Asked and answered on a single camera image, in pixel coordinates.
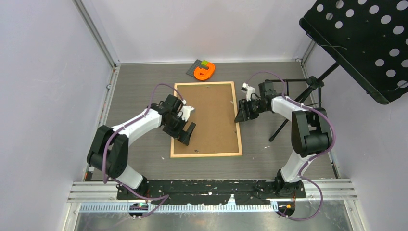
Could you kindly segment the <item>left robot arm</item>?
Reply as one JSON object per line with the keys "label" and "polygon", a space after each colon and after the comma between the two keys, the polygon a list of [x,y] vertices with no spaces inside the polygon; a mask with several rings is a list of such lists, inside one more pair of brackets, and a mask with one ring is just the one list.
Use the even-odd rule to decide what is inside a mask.
{"label": "left robot arm", "polygon": [[191,123],[187,130],[184,127],[194,110],[185,100],[168,95],[164,101],[150,104],[127,122],[113,127],[102,125],[94,136],[87,163],[105,172],[106,176],[127,185],[134,198],[142,199],[148,191],[147,178],[128,164],[129,146],[156,128],[162,128],[163,132],[175,140],[189,145],[196,124]]}

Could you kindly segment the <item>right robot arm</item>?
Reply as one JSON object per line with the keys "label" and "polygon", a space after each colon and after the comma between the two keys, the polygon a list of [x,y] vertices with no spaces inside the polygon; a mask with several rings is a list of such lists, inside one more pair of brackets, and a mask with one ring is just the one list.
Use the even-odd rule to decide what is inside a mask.
{"label": "right robot arm", "polygon": [[264,81],[258,86],[259,95],[248,83],[243,83],[241,90],[246,96],[239,100],[234,121],[240,123],[253,120],[263,112],[273,112],[290,121],[293,151],[285,166],[278,171],[272,185],[273,192],[278,197],[288,197],[300,189],[303,172],[312,158],[331,146],[331,127],[323,108],[313,109],[286,95],[278,94],[272,81]]}

